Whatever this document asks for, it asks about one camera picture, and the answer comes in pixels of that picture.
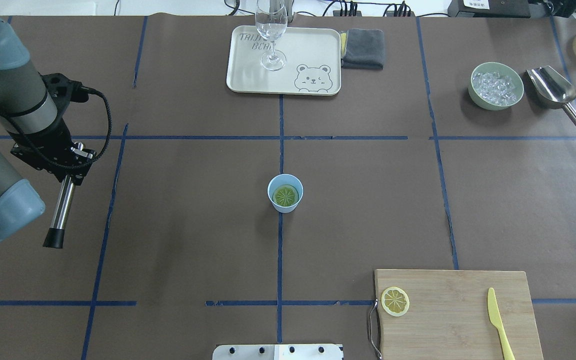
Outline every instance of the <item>black rubber tip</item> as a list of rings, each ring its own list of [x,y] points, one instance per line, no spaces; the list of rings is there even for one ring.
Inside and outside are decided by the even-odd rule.
[[[43,241],[44,248],[62,249],[64,248],[64,229],[51,227]]]

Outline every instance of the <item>lime slice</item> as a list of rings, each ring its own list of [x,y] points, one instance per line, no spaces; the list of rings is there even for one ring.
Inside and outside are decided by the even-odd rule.
[[[406,291],[391,286],[381,293],[381,307],[393,317],[400,317],[408,312],[410,299]]]
[[[294,186],[281,185],[272,194],[272,200],[280,207],[292,207],[299,200],[299,194]]]

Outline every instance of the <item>white bracket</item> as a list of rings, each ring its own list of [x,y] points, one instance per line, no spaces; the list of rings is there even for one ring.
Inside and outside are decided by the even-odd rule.
[[[219,345],[212,360],[344,360],[340,344]]]

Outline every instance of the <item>yellow knife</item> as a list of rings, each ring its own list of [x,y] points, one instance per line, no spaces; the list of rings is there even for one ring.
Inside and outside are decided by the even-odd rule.
[[[501,341],[501,349],[503,351],[504,360],[515,360],[512,349],[510,349],[510,343],[506,337],[506,331],[504,330],[504,324],[501,322],[501,315],[499,314],[499,306],[497,305],[497,297],[495,296],[495,289],[489,287],[488,289],[488,316],[490,317],[490,322],[499,332],[499,340]]]

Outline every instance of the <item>bowl of ice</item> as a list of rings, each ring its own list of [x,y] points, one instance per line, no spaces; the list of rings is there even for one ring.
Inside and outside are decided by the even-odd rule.
[[[468,94],[483,109],[503,110],[519,103],[524,96],[524,83],[505,64],[483,63],[470,75]]]

